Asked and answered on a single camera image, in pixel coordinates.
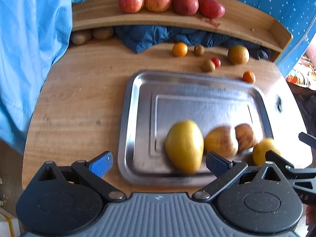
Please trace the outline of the round yellow lemon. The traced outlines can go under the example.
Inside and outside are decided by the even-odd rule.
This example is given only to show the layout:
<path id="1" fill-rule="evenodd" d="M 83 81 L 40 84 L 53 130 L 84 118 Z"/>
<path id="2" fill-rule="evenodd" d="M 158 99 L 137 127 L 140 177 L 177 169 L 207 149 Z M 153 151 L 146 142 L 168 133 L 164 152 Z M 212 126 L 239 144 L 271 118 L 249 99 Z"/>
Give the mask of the round yellow lemon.
<path id="1" fill-rule="evenodd" d="M 252 158 L 256 166 L 262 166 L 265 163 L 265 154 L 270 150 L 281 155 L 278 144 L 270 137 L 262 139 L 253 147 Z"/>

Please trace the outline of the striped pepino melon front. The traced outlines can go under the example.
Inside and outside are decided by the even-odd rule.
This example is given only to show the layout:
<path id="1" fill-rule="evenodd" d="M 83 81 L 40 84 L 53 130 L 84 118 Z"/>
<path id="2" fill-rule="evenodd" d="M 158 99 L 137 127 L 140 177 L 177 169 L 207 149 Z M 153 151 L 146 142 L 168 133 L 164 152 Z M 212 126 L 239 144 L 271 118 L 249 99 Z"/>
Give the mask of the striped pepino melon front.
<path id="1" fill-rule="evenodd" d="M 228 125 L 218 126 L 204 139 L 205 152 L 215 152 L 224 158 L 233 157 L 238 152 L 235 129 Z"/>

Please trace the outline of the striped pepino melon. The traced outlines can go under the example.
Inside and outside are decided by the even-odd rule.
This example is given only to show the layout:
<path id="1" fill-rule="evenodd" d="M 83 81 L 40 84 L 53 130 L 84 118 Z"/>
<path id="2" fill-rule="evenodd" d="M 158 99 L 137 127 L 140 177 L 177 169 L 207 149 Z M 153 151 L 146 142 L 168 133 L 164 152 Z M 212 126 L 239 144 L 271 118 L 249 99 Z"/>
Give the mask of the striped pepino melon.
<path id="1" fill-rule="evenodd" d="M 228 125 L 218 126 L 204 139 L 205 152 L 215 152 L 224 158 L 233 157 L 238 152 L 235 129 Z"/>
<path id="2" fill-rule="evenodd" d="M 248 150 L 258 143 L 255 133 L 249 124 L 236 126 L 235 133 L 238 142 L 238 151 Z"/>

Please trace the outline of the striped pepino melon back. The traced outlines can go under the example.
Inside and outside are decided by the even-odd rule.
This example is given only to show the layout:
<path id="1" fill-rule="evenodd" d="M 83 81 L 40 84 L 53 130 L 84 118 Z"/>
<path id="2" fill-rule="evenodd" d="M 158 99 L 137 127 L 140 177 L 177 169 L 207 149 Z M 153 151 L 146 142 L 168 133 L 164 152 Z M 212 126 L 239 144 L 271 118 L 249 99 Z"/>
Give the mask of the striped pepino melon back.
<path id="1" fill-rule="evenodd" d="M 258 143 L 255 133 L 249 124 L 236 126 L 235 133 L 238 142 L 238 151 L 248 150 Z"/>

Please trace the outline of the large yellow oval fruit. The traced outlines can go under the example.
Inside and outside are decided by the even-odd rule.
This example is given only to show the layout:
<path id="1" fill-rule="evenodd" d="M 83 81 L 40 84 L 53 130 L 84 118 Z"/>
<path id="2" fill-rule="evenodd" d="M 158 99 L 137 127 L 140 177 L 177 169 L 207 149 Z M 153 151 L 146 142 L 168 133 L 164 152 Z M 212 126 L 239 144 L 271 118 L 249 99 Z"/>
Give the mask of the large yellow oval fruit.
<path id="1" fill-rule="evenodd" d="M 165 150 L 175 168 L 185 174 L 198 172 L 204 154 L 204 138 L 192 120 L 174 124 L 165 139 Z"/>

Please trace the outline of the small orange tangerine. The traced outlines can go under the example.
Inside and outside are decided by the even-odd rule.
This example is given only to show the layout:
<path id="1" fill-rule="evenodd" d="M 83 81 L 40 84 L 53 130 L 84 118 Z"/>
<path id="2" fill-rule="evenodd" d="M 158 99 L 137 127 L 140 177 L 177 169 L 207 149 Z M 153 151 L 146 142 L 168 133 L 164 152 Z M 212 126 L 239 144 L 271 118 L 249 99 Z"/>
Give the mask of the small orange tangerine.
<path id="1" fill-rule="evenodd" d="M 254 84 L 256 82 L 256 75 L 251 71 L 244 72 L 242 80 L 249 84 Z"/>

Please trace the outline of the red cherry tomato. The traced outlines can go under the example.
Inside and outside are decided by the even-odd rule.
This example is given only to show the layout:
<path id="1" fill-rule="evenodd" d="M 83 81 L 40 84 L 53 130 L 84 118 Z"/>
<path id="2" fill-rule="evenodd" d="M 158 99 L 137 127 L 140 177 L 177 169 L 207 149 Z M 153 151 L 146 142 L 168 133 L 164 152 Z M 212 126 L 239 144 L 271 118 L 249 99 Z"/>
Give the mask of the red cherry tomato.
<path id="1" fill-rule="evenodd" d="M 215 65 L 216 68 L 218 68 L 218 67 L 221 66 L 221 61 L 220 61 L 219 58 L 213 57 L 211 60 L 212 60 L 212 62 L 214 63 L 214 65 Z"/>

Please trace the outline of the small brown longan back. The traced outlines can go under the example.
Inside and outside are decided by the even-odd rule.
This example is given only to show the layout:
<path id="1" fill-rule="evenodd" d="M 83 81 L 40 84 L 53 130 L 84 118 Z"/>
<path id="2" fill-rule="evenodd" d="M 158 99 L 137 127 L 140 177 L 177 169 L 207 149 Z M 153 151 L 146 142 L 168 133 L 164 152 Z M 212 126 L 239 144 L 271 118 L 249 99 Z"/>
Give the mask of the small brown longan back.
<path id="1" fill-rule="evenodd" d="M 196 56 L 202 56 L 205 53 L 205 49 L 203 45 L 196 45 L 193 49 L 193 53 Z"/>

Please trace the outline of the orange-yellow round fruit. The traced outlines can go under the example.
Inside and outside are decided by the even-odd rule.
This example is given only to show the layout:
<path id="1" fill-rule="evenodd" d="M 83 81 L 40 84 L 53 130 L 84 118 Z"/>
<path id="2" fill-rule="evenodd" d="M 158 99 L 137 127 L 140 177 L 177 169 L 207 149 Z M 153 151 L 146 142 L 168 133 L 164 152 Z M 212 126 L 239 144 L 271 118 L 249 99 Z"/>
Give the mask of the orange-yellow round fruit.
<path id="1" fill-rule="evenodd" d="M 178 42 L 174 44 L 172 48 L 172 54 L 176 57 L 184 57 L 187 55 L 188 47 L 187 44 L 183 42 Z"/>

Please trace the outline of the brown kiwi under shelf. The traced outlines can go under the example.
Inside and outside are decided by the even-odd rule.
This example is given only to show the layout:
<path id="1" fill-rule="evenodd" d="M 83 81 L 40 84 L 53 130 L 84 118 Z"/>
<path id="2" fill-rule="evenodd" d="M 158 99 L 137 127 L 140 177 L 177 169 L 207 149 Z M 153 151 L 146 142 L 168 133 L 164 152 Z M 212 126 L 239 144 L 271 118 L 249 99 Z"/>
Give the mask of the brown kiwi under shelf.
<path id="1" fill-rule="evenodd" d="M 72 32 L 70 40 L 75 45 L 82 45 L 92 39 L 92 32 L 89 29 Z"/>

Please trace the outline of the dark blue padded jacket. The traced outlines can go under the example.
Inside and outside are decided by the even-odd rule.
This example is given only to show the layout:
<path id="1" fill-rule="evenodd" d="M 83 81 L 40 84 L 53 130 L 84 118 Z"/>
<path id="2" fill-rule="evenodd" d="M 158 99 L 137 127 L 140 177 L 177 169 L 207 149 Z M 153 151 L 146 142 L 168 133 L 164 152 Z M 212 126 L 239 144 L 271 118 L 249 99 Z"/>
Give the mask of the dark blue padded jacket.
<path id="1" fill-rule="evenodd" d="M 235 45 L 242 45 L 248 49 L 250 56 L 257 60 L 269 59 L 272 53 L 271 49 L 262 45 L 191 28 L 157 25 L 115 26 L 114 33 L 126 47 L 137 54 L 163 42 L 183 42 L 188 46 L 202 45 L 205 48 L 222 46 L 228 49 Z"/>

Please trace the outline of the blue dotted fabric panel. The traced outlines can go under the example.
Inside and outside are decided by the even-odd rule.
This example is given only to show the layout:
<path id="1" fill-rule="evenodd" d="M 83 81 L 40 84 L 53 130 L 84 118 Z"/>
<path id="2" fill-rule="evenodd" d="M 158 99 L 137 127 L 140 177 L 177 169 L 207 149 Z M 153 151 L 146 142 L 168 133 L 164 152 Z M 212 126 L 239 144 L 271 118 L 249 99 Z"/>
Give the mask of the blue dotted fabric panel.
<path id="1" fill-rule="evenodd" d="M 315 0 L 238 0 L 278 20 L 293 40 L 277 60 L 284 77 L 290 73 L 306 52 L 315 36 Z"/>

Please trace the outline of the red apple rightmost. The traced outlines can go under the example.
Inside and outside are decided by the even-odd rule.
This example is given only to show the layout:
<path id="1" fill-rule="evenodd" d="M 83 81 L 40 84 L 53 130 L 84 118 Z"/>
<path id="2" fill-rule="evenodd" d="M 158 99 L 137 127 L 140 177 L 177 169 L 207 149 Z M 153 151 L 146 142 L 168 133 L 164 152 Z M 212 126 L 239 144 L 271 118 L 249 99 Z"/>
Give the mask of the red apple rightmost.
<path id="1" fill-rule="evenodd" d="M 224 5 L 216 0 L 200 0 L 199 9 L 203 16 L 211 19 L 222 18 L 226 12 Z"/>

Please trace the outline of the light blue striped garment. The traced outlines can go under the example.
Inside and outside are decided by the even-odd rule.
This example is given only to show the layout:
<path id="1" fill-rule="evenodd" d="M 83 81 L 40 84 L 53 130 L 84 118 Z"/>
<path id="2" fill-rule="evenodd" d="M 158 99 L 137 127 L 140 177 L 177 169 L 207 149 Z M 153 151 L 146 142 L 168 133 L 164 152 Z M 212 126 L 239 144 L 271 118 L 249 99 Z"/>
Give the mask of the light blue striped garment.
<path id="1" fill-rule="evenodd" d="M 48 73 L 69 46 L 72 4 L 85 1 L 1 0 L 1 140 L 18 153 Z"/>

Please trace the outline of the light red apple leftmost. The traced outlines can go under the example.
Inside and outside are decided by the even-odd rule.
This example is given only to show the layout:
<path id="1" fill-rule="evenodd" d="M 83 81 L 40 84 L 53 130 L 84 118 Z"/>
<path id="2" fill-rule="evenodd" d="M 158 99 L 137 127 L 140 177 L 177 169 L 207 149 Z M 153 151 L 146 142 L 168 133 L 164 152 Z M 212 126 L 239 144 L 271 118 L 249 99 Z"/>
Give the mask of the light red apple leftmost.
<path id="1" fill-rule="evenodd" d="M 145 0 L 118 0 L 120 9 L 125 13 L 137 13 L 144 6 Z"/>

